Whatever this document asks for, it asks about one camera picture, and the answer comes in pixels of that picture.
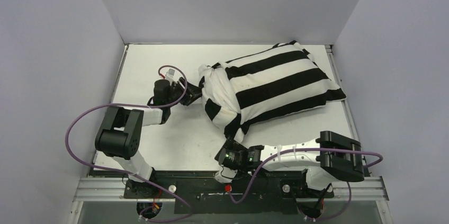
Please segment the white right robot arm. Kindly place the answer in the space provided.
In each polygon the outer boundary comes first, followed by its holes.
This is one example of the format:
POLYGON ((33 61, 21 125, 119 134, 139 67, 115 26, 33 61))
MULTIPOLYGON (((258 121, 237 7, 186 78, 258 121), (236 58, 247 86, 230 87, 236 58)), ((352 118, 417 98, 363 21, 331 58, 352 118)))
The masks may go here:
POLYGON ((310 141, 292 145, 256 145, 249 148, 239 143, 226 142, 215 156, 220 166, 214 178, 219 183, 231 183, 239 173, 255 170, 274 172, 301 167, 303 179, 300 191, 313 196, 336 181, 364 180, 362 150, 359 141, 322 131, 310 141))

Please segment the black white striped pillowcase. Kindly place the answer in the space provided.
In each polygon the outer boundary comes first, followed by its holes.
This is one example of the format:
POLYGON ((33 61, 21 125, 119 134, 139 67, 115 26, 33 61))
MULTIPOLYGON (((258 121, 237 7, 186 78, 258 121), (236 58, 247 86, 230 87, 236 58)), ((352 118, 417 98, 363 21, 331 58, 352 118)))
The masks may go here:
POLYGON ((343 101, 342 88, 296 41, 199 67, 202 104, 228 140, 242 142, 250 126, 343 101))

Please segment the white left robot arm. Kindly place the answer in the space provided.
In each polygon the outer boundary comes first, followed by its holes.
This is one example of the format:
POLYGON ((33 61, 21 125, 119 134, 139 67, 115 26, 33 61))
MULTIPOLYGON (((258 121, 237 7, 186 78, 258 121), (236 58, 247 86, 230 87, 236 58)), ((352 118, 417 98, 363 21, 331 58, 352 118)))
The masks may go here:
POLYGON ((167 76, 154 83, 153 97, 145 107, 109 106, 95 138, 95 149, 113 158, 138 182, 138 191, 150 198, 158 192, 158 182, 152 179, 154 168, 139 152, 143 127, 167 122, 170 108, 176 104, 188 106, 202 96, 200 87, 184 78, 173 81, 167 76))

